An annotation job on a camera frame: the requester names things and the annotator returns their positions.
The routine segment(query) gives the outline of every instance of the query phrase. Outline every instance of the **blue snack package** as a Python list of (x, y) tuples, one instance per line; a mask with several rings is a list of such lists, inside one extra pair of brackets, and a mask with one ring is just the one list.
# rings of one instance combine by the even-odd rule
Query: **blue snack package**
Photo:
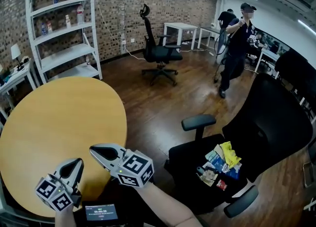
[(230, 176), (230, 177), (232, 177), (232, 178), (234, 178), (234, 179), (236, 179), (236, 180), (238, 180), (238, 178), (239, 178), (239, 169), (236, 170), (236, 169), (232, 168), (225, 174)]
[(215, 166), (218, 172), (222, 172), (225, 161), (216, 153), (216, 151), (211, 151), (208, 155), (208, 161)]

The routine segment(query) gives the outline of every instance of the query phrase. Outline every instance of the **human hand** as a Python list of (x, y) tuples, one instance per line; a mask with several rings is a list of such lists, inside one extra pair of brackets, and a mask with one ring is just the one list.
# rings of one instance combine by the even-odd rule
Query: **human hand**
[(71, 215), (74, 210), (74, 204), (70, 204), (67, 208), (63, 209), (62, 211), (56, 211), (56, 216), (66, 216)]
[(239, 27), (243, 26), (245, 24), (245, 20), (241, 18), (238, 22)]

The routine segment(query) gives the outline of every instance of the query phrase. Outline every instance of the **round wooden table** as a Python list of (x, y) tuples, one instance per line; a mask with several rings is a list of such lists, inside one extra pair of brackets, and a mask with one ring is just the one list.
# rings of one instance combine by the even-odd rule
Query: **round wooden table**
[(110, 178), (91, 156), (99, 143), (125, 146), (126, 114), (118, 94), (94, 78), (67, 77), (27, 95), (9, 116), (0, 138), (0, 171), (13, 198), (28, 211), (54, 217), (35, 194), (41, 177), (80, 157), (82, 200), (96, 200)]

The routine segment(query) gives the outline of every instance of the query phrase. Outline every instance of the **chair seat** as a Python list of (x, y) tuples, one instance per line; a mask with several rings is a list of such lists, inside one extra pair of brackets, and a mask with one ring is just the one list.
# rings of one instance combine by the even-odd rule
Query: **chair seat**
[[(153, 62), (157, 61), (166, 61), (166, 57), (169, 49), (163, 46), (155, 46), (152, 48), (152, 60)], [(182, 60), (181, 53), (177, 52), (177, 49), (172, 49), (171, 56), (168, 57), (168, 61), (171, 60)]]
[[(205, 155), (217, 144), (225, 141), (221, 134), (217, 134), (169, 150), (168, 171), (173, 176), (177, 191), (180, 193), (178, 199), (197, 215), (212, 211), (213, 208), (231, 198), (247, 185), (247, 178), (243, 174), (242, 166), (238, 180), (221, 173), (211, 187), (196, 175), (197, 168), (207, 162)], [(226, 183), (225, 191), (216, 186), (219, 180)]]

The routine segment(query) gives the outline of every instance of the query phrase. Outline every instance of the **white shelf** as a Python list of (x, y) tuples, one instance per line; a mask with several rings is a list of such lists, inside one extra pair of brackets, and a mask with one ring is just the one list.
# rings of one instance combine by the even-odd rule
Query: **white shelf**
[(50, 78), (48, 81), (52, 81), (52, 80), (64, 78), (64, 77), (71, 77), (71, 76), (94, 77), (97, 75), (99, 75), (98, 70), (96, 70), (91, 65), (88, 66), (87, 63), (84, 63), (76, 67), (73, 67), (61, 74), (58, 74)]
[(85, 0), (66, 0), (66, 1), (62, 1), (62, 2), (59, 2), (59, 3), (52, 4), (50, 6), (43, 7), (43, 8), (40, 8), (38, 10), (35, 10), (35, 11), (31, 12), (31, 16), (37, 17), (37, 16), (43, 15), (45, 13), (48, 13), (48, 12), (60, 9), (60, 8), (64, 8), (64, 7), (67, 7), (67, 6), (79, 4), (82, 1), (85, 1)]
[(82, 24), (72, 24), (70, 28), (63, 27), (61, 29), (53, 31), (52, 33), (48, 33), (46, 35), (43, 35), (43, 36), (40, 36), (40, 37), (34, 39), (34, 45), (39, 45), (40, 43), (48, 41), (52, 38), (56, 38), (60, 35), (63, 35), (63, 34), (69, 33), (69, 32), (73, 32), (76, 30), (80, 30), (83, 28), (91, 27), (91, 26), (92, 26), (91, 22), (82, 23)]
[(42, 59), (41, 60), (41, 70), (43, 73), (45, 73), (48, 70), (51, 70), (55, 67), (58, 67), (59, 65), (62, 65), (68, 61), (71, 61), (75, 58), (84, 56), (84, 55), (89, 54), (91, 52), (94, 52), (94, 48), (91, 47), (90, 45), (87, 45), (84, 43), (74, 45), (70, 48), (59, 51), (57, 53), (54, 53), (54, 54)]

